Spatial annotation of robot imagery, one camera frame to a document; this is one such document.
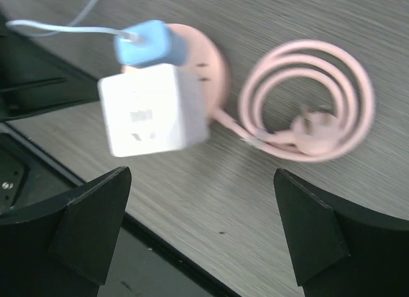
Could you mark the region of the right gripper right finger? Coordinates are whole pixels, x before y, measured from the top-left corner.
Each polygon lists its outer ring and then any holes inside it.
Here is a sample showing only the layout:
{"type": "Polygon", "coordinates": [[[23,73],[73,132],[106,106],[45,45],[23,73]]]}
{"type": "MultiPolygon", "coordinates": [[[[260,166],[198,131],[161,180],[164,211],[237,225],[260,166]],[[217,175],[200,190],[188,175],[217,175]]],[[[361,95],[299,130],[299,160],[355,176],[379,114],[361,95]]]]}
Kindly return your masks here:
{"type": "Polygon", "coordinates": [[[408,221],[277,169],[275,197],[305,296],[408,296],[408,221]]]}

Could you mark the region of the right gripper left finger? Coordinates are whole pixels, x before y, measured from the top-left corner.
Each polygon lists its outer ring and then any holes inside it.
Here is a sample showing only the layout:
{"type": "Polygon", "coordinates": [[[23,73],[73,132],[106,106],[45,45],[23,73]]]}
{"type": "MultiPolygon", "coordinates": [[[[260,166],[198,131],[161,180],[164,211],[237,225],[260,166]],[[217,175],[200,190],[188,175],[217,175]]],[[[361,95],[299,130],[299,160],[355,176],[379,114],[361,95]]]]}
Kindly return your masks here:
{"type": "Polygon", "coordinates": [[[1,296],[96,296],[107,280],[132,175],[118,167],[1,214],[1,296]]]}

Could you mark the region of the blue USB charger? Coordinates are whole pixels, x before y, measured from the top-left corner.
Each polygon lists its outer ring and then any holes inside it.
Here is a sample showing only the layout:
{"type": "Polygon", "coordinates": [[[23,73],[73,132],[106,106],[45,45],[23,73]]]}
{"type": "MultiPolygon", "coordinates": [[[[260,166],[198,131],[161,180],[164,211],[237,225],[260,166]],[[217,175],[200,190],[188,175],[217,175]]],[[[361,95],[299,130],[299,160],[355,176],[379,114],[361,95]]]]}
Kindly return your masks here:
{"type": "Polygon", "coordinates": [[[144,68],[162,63],[183,65],[188,58],[185,39],[161,20],[124,28],[114,37],[114,52],[121,65],[144,68]]]}

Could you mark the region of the white cube adapter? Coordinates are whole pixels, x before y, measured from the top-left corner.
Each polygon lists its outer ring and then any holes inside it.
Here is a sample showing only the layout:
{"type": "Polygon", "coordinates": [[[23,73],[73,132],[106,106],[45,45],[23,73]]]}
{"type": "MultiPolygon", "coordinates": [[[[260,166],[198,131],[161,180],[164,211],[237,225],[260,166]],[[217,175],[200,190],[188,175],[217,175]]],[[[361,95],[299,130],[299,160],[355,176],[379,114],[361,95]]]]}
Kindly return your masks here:
{"type": "Polygon", "coordinates": [[[208,140],[197,75],[170,64],[101,78],[98,94],[115,157],[177,151],[208,140]]]}

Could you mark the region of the pink round socket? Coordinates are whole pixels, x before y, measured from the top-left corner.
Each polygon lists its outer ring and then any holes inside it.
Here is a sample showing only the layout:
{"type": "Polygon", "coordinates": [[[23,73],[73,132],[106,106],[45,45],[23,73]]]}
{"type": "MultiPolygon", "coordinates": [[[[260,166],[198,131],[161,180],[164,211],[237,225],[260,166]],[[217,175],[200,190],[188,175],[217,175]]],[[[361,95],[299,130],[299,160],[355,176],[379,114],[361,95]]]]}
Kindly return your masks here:
{"type": "Polygon", "coordinates": [[[362,65],[345,50],[319,40],[295,40],[272,49],[245,81],[238,99],[239,119],[234,119],[223,109],[230,74],[220,50],[194,27],[168,26],[187,42],[188,58],[177,67],[198,76],[208,126],[216,121],[265,153],[309,163],[339,158],[369,133],[376,109],[373,86],[362,65]],[[262,118],[266,95],[281,82],[297,77],[323,84],[332,95],[335,111],[305,110],[289,129],[268,132],[262,118]]]}

